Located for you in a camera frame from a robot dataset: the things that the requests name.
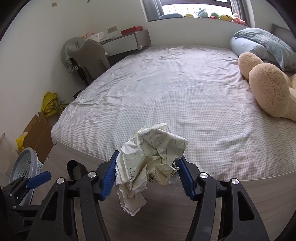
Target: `gray curtain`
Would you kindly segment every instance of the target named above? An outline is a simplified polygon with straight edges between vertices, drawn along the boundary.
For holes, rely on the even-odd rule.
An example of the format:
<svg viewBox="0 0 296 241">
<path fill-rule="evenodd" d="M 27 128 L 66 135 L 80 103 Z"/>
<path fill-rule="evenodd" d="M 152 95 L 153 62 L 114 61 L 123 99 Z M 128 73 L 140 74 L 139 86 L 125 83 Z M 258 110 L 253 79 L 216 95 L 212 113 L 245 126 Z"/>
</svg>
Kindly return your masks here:
<svg viewBox="0 0 296 241">
<path fill-rule="evenodd" d="M 160 0 L 143 0 L 148 21 L 159 20 L 163 13 Z"/>
<path fill-rule="evenodd" d="M 238 13 L 239 17 L 250 27 L 251 22 L 246 0 L 230 0 L 230 2 L 233 13 Z"/>
</svg>

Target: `blue gripper pad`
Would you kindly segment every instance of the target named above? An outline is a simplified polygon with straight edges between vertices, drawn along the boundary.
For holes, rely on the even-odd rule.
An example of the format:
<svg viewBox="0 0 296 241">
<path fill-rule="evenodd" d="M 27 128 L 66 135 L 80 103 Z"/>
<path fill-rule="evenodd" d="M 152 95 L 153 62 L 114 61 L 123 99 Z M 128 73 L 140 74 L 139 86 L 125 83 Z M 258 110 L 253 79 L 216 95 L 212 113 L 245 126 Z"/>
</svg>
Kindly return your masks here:
<svg viewBox="0 0 296 241">
<path fill-rule="evenodd" d="M 194 181 L 193 178 L 187 168 L 187 165 L 185 164 L 183 157 L 181 159 L 176 160 L 175 164 L 180 169 L 178 170 L 178 174 L 180 176 L 184 191 L 188 197 L 192 201 L 196 201 L 196 193 L 195 193 L 195 187 L 194 187 Z"/>
<path fill-rule="evenodd" d="M 111 164 L 110 164 L 103 180 L 100 180 L 100 182 L 101 182 L 100 187 L 102 189 L 101 197 L 103 200 L 105 200 L 110 195 L 113 184 L 115 182 L 115 173 L 116 173 L 115 165 L 116 165 L 116 158 L 118 157 L 118 154 L 119 154 L 119 151 L 117 151 L 113 154 L 113 157 L 110 160 Z"/>
<path fill-rule="evenodd" d="M 52 175 L 48 171 L 40 173 L 39 175 L 28 179 L 27 188 L 35 189 L 41 186 L 42 184 L 48 182 L 51 178 Z"/>
</svg>

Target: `metal screw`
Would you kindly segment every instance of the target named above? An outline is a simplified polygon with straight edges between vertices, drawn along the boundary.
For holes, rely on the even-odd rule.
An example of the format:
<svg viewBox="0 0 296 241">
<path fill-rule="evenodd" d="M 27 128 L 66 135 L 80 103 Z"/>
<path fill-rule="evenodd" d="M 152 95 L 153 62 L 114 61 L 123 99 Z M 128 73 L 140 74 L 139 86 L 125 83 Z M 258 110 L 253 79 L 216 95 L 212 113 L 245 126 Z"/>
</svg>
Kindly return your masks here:
<svg viewBox="0 0 296 241">
<path fill-rule="evenodd" d="M 232 179 L 231 182 L 235 185 L 239 184 L 239 180 L 237 180 L 236 178 Z"/>
<path fill-rule="evenodd" d="M 200 177 L 203 178 L 203 179 L 206 179 L 206 178 L 209 177 L 209 175 L 206 174 L 205 172 L 202 172 L 202 173 L 200 174 Z"/>
<path fill-rule="evenodd" d="M 96 176 L 96 173 L 95 173 L 95 172 L 89 172 L 89 173 L 88 173 L 88 176 L 89 176 L 90 178 L 93 178 L 93 177 Z"/>
<path fill-rule="evenodd" d="M 62 177 L 60 177 L 60 178 L 57 180 L 57 183 L 58 183 L 58 184 L 62 184 L 64 181 L 65 181 L 65 179 L 62 178 Z"/>
</svg>

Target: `bed sheet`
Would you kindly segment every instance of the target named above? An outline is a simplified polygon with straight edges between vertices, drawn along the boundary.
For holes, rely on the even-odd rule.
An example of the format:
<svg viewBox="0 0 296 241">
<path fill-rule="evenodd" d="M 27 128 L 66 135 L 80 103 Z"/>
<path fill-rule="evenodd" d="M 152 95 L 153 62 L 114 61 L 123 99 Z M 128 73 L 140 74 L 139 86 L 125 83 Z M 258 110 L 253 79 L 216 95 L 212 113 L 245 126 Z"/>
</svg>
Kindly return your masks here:
<svg viewBox="0 0 296 241">
<path fill-rule="evenodd" d="M 62 113 L 53 141 L 108 161 L 143 126 L 186 138 L 187 161 L 216 179 L 295 170 L 296 124 L 258 106 L 228 49 L 151 47 L 117 63 Z"/>
</svg>

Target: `chair backrest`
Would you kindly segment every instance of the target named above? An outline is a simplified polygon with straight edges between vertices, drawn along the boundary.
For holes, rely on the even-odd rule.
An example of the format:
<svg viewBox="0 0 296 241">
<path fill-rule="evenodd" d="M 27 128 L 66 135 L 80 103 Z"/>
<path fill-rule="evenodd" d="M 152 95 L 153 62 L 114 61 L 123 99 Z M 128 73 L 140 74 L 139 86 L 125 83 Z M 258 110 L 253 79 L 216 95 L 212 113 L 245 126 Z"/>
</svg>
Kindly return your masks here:
<svg viewBox="0 0 296 241">
<path fill-rule="evenodd" d="M 82 68 L 89 72 L 93 80 L 110 69 L 103 46 L 94 40 L 87 40 L 81 48 L 71 51 L 70 55 Z"/>
</svg>

